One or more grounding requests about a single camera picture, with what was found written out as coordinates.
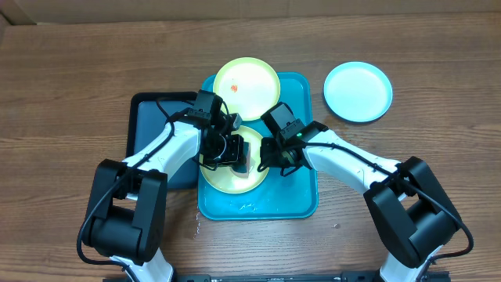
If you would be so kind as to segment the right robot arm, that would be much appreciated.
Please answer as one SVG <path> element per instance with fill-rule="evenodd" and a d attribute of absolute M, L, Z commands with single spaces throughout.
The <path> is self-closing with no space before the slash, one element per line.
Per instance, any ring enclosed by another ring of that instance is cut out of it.
<path fill-rule="evenodd" d="M 265 122 L 272 133 L 261 142 L 260 169 L 280 168 L 286 177 L 314 169 L 363 195 L 389 252 L 384 281 L 422 281 L 437 251 L 460 229 L 461 218 L 427 163 L 378 157 L 347 143 L 325 125 L 299 119 Z"/>

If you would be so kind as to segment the light blue plate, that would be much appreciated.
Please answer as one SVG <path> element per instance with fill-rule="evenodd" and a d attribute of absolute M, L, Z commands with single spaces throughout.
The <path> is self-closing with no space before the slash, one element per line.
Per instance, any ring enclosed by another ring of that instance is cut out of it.
<path fill-rule="evenodd" d="M 351 61 L 326 76 L 323 94 L 327 106 L 339 117 L 354 123 L 370 123 L 384 116 L 393 102 L 388 76 L 378 67 Z"/>

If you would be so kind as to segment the green orange sponge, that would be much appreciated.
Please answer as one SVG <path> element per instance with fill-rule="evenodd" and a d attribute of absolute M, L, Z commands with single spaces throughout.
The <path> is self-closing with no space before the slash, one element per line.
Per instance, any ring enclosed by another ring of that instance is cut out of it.
<path fill-rule="evenodd" d="M 240 178 L 247 178 L 249 176 L 250 170 L 250 144 L 248 142 L 243 142 L 243 145 L 239 148 L 238 160 L 231 167 L 232 173 Z"/>

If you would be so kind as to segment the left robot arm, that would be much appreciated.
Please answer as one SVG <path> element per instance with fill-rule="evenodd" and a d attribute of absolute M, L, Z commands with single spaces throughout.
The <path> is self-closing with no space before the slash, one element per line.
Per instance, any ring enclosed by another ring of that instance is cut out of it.
<path fill-rule="evenodd" d="M 184 109 L 166 117 L 164 130 L 123 161 L 106 159 L 96 168 L 85 219 L 77 235 L 81 261 L 95 265 L 83 247 L 94 248 L 103 266 L 119 266 L 132 281 L 171 281 L 174 267 L 160 250 L 168 181 L 181 166 L 202 155 L 202 166 L 244 165 L 238 114 Z"/>

